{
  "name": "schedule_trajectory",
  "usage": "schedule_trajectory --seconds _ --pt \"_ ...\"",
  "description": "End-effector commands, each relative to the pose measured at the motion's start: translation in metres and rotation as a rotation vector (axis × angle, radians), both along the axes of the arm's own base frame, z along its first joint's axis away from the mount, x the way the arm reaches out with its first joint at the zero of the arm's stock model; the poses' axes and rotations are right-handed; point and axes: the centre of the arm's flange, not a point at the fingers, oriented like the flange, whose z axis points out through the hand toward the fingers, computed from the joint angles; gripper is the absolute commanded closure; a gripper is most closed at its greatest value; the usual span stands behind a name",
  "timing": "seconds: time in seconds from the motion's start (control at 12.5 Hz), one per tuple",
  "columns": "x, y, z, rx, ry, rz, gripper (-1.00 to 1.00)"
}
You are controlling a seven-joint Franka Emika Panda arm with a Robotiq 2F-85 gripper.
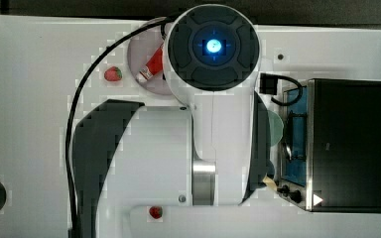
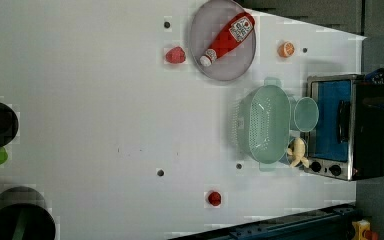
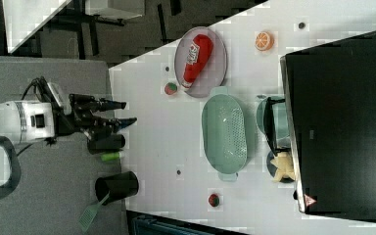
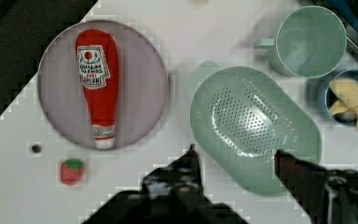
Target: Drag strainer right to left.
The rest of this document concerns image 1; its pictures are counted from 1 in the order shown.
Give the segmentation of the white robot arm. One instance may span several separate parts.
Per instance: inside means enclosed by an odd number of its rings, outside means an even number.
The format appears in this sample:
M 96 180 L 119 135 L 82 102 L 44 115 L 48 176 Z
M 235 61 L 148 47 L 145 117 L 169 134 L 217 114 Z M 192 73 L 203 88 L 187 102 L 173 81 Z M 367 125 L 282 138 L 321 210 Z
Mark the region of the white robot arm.
M 163 43 L 172 105 L 108 99 L 76 126 L 79 221 L 73 238 L 133 238 L 131 211 L 237 206 L 268 171 L 268 110 L 255 86 L 261 43 L 240 12 L 182 13 Z

